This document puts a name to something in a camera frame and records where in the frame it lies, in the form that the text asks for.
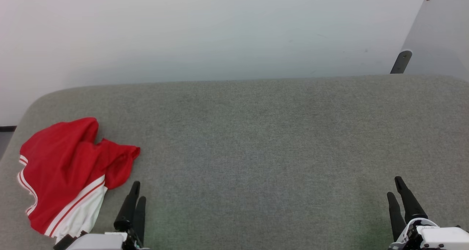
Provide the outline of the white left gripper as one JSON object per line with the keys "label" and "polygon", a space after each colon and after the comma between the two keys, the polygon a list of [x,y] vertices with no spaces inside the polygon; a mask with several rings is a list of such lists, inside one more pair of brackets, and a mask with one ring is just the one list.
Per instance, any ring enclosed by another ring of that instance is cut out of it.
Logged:
{"label": "white left gripper", "polygon": [[132,184],[114,221],[117,232],[103,234],[82,231],[78,237],[64,236],[56,250],[148,250],[144,247],[146,197],[139,198],[140,182]]}

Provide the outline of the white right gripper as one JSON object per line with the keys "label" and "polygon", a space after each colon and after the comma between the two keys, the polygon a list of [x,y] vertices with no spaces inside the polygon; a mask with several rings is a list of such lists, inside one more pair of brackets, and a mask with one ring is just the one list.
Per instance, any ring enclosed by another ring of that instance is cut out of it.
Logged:
{"label": "white right gripper", "polygon": [[402,198],[404,219],[394,193],[387,192],[394,242],[389,250],[468,250],[469,233],[460,227],[443,228],[428,220],[427,213],[400,176],[394,178]]}

